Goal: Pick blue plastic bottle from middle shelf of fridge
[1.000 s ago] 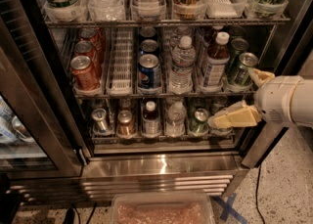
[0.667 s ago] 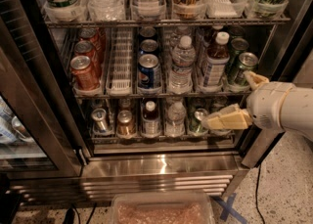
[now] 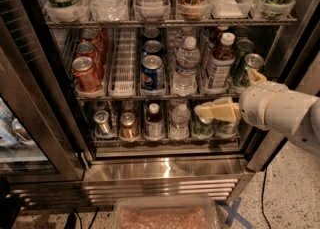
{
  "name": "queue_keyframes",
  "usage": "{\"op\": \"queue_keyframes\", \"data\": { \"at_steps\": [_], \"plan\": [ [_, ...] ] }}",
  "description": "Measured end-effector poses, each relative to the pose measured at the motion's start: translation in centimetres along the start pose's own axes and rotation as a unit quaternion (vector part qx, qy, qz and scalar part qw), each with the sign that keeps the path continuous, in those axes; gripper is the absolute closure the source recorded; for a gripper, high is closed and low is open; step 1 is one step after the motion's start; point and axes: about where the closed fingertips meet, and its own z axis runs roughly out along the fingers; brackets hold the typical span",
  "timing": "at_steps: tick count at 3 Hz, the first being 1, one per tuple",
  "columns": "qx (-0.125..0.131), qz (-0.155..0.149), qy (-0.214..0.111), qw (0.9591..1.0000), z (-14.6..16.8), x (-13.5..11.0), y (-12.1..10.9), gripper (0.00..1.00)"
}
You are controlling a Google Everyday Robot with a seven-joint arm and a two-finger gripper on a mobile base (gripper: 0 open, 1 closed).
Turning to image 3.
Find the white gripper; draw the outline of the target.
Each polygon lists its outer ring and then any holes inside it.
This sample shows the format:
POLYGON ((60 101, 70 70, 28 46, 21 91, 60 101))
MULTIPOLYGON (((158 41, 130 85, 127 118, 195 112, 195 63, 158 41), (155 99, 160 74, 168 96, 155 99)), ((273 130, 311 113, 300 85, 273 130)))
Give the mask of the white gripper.
POLYGON ((266 81, 256 69, 248 68, 247 72, 252 86, 240 94, 239 106, 231 97, 223 97, 197 105, 195 114, 226 122, 239 122, 242 116, 246 123, 262 130, 297 131, 307 124, 319 128, 318 97, 266 81))

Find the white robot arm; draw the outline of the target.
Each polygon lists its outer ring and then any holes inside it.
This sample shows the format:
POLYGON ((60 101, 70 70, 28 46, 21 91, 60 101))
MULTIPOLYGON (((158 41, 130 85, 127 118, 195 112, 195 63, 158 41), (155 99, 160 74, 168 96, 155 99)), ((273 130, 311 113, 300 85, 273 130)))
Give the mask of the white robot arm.
POLYGON ((238 103, 223 97, 197 105, 195 113, 227 122, 242 118, 261 130, 282 133, 296 146, 319 155, 320 98, 268 81, 255 69, 247 72, 249 87, 241 92, 238 103))

